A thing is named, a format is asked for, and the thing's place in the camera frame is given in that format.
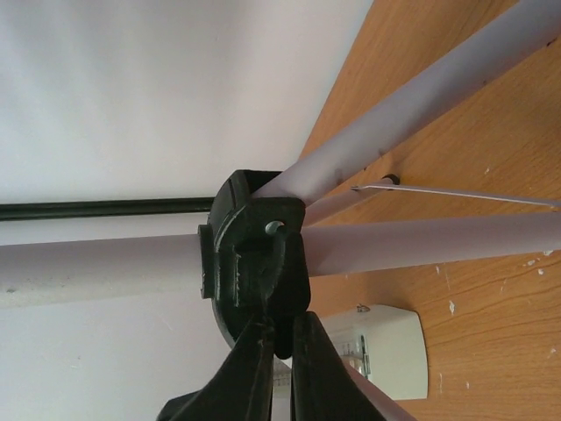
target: white object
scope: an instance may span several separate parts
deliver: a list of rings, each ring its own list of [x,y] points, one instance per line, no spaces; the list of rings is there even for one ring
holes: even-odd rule
[[[205,213],[0,222],[0,246],[192,234]]]
[[[0,309],[202,284],[195,234],[2,246],[0,268]]]
[[[369,306],[323,318],[333,342],[363,335],[370,361],[369,380],[394,400],[424,399],[429,390],[429,370],[423,329],[413,311],[386,305]]]
[[[382,178],[376,185],[393,186],[394,182],[389,178]],[[333,196],[327,196],[306,208],[304,226],[315,225],[326,218],[337,215],[339,212],[349,209],[371,197],[376,196],[379,191],[375,189],[351,189]]]
[[[302,230],[313,276],[561,249],[561,213],[443,218]]]
[[[367,184],[366,186],[356,186],[352,188],[352,191],[361,192],[361,191],[368,191],[369,189],[377,189],[377,190],[387,189],[387,184],[378,182],[375,184]],[[550,206],[551,208],[561,208],[561,202],[559,202],[558,200],[535,199],[533,197],[494,195],[491,193],[480,193],[478,191],[468,191],[468,190],[458,190],[458,189],[439,189],[436,187],[404,186],[402,184],[399,186],[392,187],[392,190],[415,191],[418,193],[432,193],[435,195],[471,197],[474,199],[486,199],[486,200],[496,200],[499,202],[535,204],[538,206]]]
[[[561,33],[561,2],[522,0],[261,188],[312,204]]]

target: screw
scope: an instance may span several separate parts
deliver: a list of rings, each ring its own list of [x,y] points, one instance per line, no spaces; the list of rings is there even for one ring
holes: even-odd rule
[[[367,313],[370,311],[370,307],[364,304],[357,305],[357,313]]]
[[[274,235],[280,226],[283,226],[284,222],[282,221],[271,221],[265,226],[265,232],[268,235]]]

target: white wall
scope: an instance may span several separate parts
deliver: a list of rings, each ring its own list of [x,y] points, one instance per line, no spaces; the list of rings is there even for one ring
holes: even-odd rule
[[[371,2],[0,0],[0,203],[212,196],[286,168]],[[192,226],[123,221],[1,224],[0,245]],[[0,419],[152,420],[201,387],[228,349],[188,287],[0,310]]]

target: black clamp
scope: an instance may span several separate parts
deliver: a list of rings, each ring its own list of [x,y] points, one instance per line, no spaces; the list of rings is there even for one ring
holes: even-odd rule
[[[292,353],[294,316],[309,306],[309,277],[300,230],[305,205],[293,197],[252,198],[278,173],[236,171],[218,191],[209,223],[199,227],[202,297],[234,346],[256,315],[274,321],[275,353]]]
[[[277,174],[236,171],[199,227],[202,297],[232,350],[203,389],[170,400],[157,421],[270,421],[273,354],[293,356],[293,421],[385,421],[307,311],[304,203],[252,197]]]

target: white plastic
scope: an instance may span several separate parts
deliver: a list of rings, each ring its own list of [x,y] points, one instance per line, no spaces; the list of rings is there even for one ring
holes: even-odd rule
[[[206,213],[176,213],[0,222],[0,246],[185,235],[207,218]]]
[[[387,305],[369,308],[323,318],[323,327],[334,342],[349,332],[366,338],[369,380],[391,399],[426,399],[429,368],[419,317]]]
[[[181,291],[202,282],[195,234],[0,247],[0,309]]]
[[[561,213],[312,226],[302,236],[310,275],[347,274],[558,250]]]

